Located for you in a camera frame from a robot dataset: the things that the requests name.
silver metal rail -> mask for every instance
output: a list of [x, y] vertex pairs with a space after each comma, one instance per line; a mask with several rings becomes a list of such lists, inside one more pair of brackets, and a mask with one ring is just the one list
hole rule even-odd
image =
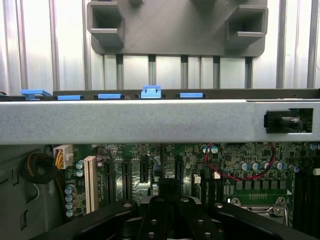
[[[312, 133], [267, 134], [269, 110], [313, 108]], [[315, 100], [0, 102], [0, 145], [320, 141]]]

gray plastic shroud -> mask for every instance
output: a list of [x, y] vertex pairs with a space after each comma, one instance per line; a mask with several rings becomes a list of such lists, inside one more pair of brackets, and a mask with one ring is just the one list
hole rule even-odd
[[257, 57], [267, 0], [91, 1], [87, 29], [99, 54]]

white pci slot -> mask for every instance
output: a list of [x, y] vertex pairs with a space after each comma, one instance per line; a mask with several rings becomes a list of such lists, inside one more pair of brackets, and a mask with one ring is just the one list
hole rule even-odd
[[97, 164], [95, 156], [87, 156], [84, 159], [84, 184], [86, 213], [89, 214], [99, 208]]

black wire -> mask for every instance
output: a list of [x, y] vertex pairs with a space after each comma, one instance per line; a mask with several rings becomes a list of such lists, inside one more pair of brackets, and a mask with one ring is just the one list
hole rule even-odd
[[[53, 164], [54, 159], [44, 153], [33, 153], [21, 161], [19, 173], [21, 177], [33, 184], [47, 184], [55, 179], [60, 171]], [[39, 173], [38, 167], [44, 169], [44, 174]]]

motherboard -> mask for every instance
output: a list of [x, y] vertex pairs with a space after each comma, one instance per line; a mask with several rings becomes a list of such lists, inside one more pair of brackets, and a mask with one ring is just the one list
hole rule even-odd
[[[211, 201], [226, 201], [292, 227], [301, 158], [316, 157], [320, 150], [316, 143], [273, 145], [274, 152], [267, 142], [210, 147], [204, 143], [74, 144], [73, 164], [64, 172], [65, 185], [73, 189], [72, 196], [66, 196], [66, 215], [78, 218], [120, 199], [139, 204], [143, 197], [158, 194], [159, 178], [176, 178], [182, 194], [199, 198], [205, 207]], [[246, 180], [263, 173], [273, 154], [274, 163], [262, 177]], [[223, 177], [208, 164], [240, 180]]]

